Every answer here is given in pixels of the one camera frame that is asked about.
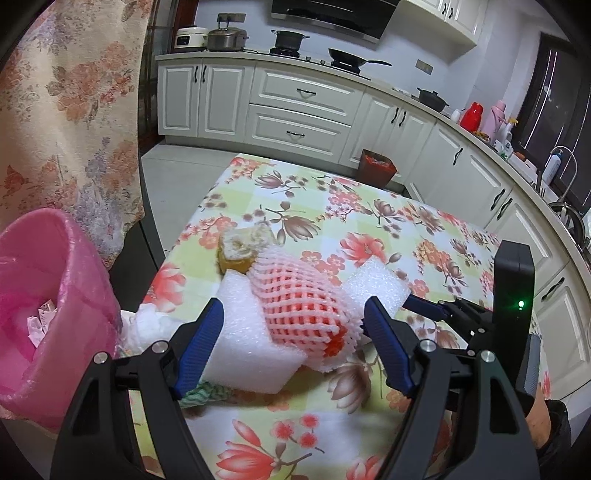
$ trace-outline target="faucet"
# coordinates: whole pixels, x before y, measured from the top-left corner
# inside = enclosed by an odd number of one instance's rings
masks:
[[[554,152],[556,150],[559,150],[561,148],[564,148],[565,150],[567,150],[570,153],[570,156],[572,157],[572,159],[574,160],[574,175],[573,175],[573,179],[570,181],[569,186],[566,187],[566,190],[564,191],[564,193],[560,196],[560,198],[558,199],[558,203],[563,203],[566,200],[566,196],[568,195],[568,193],[570,192],[570,189],[573,186],[574,180],[577,178],[577,175],[579,173],[579,164],[577,163],[577,158],[574,156],[573,151],[569,148],[569,147],[564,147],[562,145],[558,145],[557,147],[554,147],[552,149],[552,151],[550,152],[550,157],[554,154]]]

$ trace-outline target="upper cabinet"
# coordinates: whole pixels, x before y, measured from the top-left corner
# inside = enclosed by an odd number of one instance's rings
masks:
[[[402,0],[397,12],[414,17],[458,43],[475,46],[487,6],[488,0]]]

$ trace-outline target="frying pan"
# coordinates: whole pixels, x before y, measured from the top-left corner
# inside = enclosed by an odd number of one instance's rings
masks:
[[[389,67],[392,66],[391,63],[382,60],[365,60],[357,55],[351,55],[345,51],[335,50],[333,48],[329,48],[329,54],[334,61],[338,61],[339,63],[344,63],[345,65],[350,65],[356,69],[365,65],[366,63],[379,63],[380,65],[387,65]]]

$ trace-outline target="tablecloth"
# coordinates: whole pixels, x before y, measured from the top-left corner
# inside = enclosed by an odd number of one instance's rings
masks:
[[[431,301],[462,296],[492,308],[493,258],[499,246],[494,235],[395,193],[243,154],[232,160],[188,222],[144,303],[193,321],[220,283],[220,233],[259,221],[269,222],[287,252],[334,285],[376,255],[415,295]],[[466,346],[446,325],[404,309],[396,318],[419,338],[445,348]],[[531,329],[540,333],[535,324]],[[549,396],[544,355],[540,381]],[[141,397],[133,394],[131,400],[145,466],[161,473]],[[203,457],[221,480],[372,480],[409,405],[386,386],[370,344],[334,372],[302,368],[276,395],[235,391],[229,401],[189,409],[186,417]],[[431,473],[441,467],[451,428],[448,413]]]

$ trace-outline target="wall outlet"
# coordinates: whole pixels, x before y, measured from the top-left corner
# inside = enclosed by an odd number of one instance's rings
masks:
[[[428,63],[423,62],[422,60],[417,60],[416,67],[419,70],[424,71],[427,75],[431,75],[433,73],[433,67]]]

